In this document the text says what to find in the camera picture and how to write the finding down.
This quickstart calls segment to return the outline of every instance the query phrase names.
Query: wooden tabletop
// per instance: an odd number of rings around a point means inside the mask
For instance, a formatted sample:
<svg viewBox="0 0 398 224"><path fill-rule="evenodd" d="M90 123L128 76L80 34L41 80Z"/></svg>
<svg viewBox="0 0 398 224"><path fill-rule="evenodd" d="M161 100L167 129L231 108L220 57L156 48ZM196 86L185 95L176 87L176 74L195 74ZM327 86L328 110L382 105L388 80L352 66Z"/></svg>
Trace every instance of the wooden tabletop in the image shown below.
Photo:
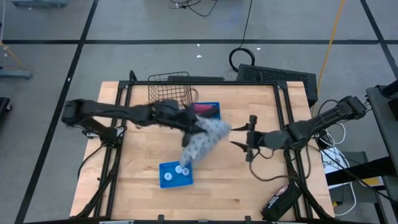
<svg viewBox="0 0 398 224"><path fill-rule="evenodd" d="M103 82L98 101L114 103L118 82ZM295 121L309 119L310 110L302 82L290 82L289 96ZM241 127L249 121L249 115L257 115L256 130L269 132L279 128L275 97L271 86L193 86L199 92L199 100L218 101L221 119L232 127ZM135 85L132 88L130 106L148 103L148 87ZM284 107L283 93L280 92ZM109 126L108 118L96 118ZM112 219L156 220L165 215L166 220L261 220L260 209L285 184L287 179L261 182L254 178L245 162L245 153L230 141L246 142L246 132L233 131L205 157L194 170L194 184L175 189L159 187L159 164L179 159L182 134L180 131L158 126L137 129L127 122L124 137L118 182L114 198ZM100 145L99 139L88 140L85 157ZM104 152L90 159L81 170L80 179L72 205L71 215L76 215L98 189L97 177L101 175ZM262 150L265 156L271 151ZM305 172L308 161L302 151ZM318 203L334 216L320 153L310 148L312 170L307 185ZM282 150L272 159L258 157L253 170L263 178L287 174ZM104 214L108 192L104 194L101 214ZM305 217L302 198L300 210ZM294 220L290 209L281 220Z"/></svg>

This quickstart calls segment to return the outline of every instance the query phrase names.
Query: blue box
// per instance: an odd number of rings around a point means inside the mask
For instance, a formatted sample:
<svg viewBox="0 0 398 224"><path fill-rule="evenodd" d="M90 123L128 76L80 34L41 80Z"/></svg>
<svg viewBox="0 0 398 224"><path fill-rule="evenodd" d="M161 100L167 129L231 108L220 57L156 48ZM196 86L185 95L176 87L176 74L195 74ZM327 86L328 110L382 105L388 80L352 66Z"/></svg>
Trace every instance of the blue box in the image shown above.
<svg viewBox="0 0 398 224"><path fill-rule="evenodd" d="M220 111L218 114L214 115L213 118L221 119L221 108L220 108L220 103L219 102L201 102L201 103L195 103L198 105L211 105L215 108L218 108Z"/></svg>
<svg viewBox="0 0 398 224"><path fill-rule="evenodd" d="M184 168L188 168L189 174L182 175L178 174L175 171L175 167L180 165L179 161L175 162L165 162L159 164L159 185L162 189L167 189L171 187L182 187L188 186L193 184L193 171L192 171L192 164L188 163ZM171 173L173 175L172 180L164 179L165 173Z"/></svg>

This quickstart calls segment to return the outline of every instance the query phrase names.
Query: yellow cable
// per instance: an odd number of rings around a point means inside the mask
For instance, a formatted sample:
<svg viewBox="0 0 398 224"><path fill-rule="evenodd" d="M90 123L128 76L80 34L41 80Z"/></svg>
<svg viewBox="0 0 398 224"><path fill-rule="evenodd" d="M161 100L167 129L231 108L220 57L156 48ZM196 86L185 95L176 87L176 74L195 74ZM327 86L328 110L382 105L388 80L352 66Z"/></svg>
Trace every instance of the yellow cable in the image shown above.
<svg viewBox="0 0 398 224"><path fill-rule="evenodd" d="M330 49L331 49L331 44L333 43L333 40L335 39L335 34L336 34L336 28L337 28L338 20L340 19L340 14L341 14L341 11L343 10L343 6L344 6L345 2L346 2L345 0L341 0L340 7L338 9L337 16L336 16L336 19L335 19L335 24L333 25L333 30L331 32L331 37L330 37L330 40L329 40L328 51L326 51L326 56L325 56L325 59L323 61L322 69L321 69L321 72L319 73L319 79L318 79L318 85L317 85L318 96L320 94L323 71L325 70L326 63L328 61L329 52L330 52ZM312 106L312 115L313 115L314 109L315 109L315 105Z"/></svg>
<svg viewBox="0 0 398 224"><path fill-rule="evenodd" d="M19 58L9 49L9 47L5 46L3 42L0 42L0 45L6 50L11 57L23 68L23 70L27 71L27 67L19 60Z"/></svg>

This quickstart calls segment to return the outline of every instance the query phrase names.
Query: white cap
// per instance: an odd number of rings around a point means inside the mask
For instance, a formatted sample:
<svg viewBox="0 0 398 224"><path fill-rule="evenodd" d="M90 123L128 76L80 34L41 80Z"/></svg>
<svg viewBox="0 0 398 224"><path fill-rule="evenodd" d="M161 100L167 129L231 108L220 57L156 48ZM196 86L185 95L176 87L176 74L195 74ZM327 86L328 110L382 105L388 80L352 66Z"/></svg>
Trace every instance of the white cap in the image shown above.
<svg viewBox="0 0 398 224"><path fill-rule="evenodd" d="M164 174L164 179L166 180L172 180L173 179L173 175L171 173L165 173Z"/></svg>
<svg viewBox="0 0 398 224"><path fill-rule="evenodd" d="M182 175L188 175L188 174L189 174L188 168L182 169Z"/></svg>
<svg viewBox="0 0 398 224"><path fill-rule="evenodd" d="M178 173L178 174L181 174L182 173L182 167L181 166L176 166L175 167L175 172Z"/></svg>

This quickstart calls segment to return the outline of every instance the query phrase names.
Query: concrete floor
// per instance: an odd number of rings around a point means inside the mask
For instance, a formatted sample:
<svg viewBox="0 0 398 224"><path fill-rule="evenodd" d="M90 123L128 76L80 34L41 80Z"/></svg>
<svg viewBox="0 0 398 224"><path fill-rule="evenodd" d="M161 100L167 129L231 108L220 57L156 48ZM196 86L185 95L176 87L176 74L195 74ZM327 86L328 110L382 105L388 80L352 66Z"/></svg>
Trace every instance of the concrete floor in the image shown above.
<svg viewBox="0 0 398 224"><path fill-rule="evenodd" d="M31 10L6 2L5 40L78 40L93 1L69 0L65 8ZM197 8L207 12L212 4L213 1L203 0ZM339 1L327 0L254 0L246 38L327 40L339 4ZM395 13L398 1L369 0L368 5L384 38L398 39ZM189 10L171 10L168 1L100 0L87 39L241 39L248 8L248 0L220 0L211 16L202 18ZM359 0L346 2L336 39L377 40ZM236 73L229 66L228 55L237 46L85 45L67 99L95 100L101 82L125 80L130 69L139 80L176 71L234 80ZM247 44L245 47L255 53L258 66L316 74L327 50L325 44ZM10 97L14 105L0 129L1 223L15 220L76 45L11 44L10 48L33 71L34 77L31 80L0 79L0 96ZM398 46L388 48L398 58ZM235 64L249 63L249 58L237 54L234 61ZM1 57L0 63L14 65L9 57ZM346 95L363 100L367 87L387 84L395 78L380 44L334 45L319 102L330 98L339 100ZM365 151L370 160L387 155L371 112L364 119L346 123L346 128L347 138L339 147L341 151ZM68 217L86 142L79 130L67 129L58 123L25 222ZM387 207L387 212L393 220L391 208ZM372 204L357 205L341 219L378 222Z"/></svg>

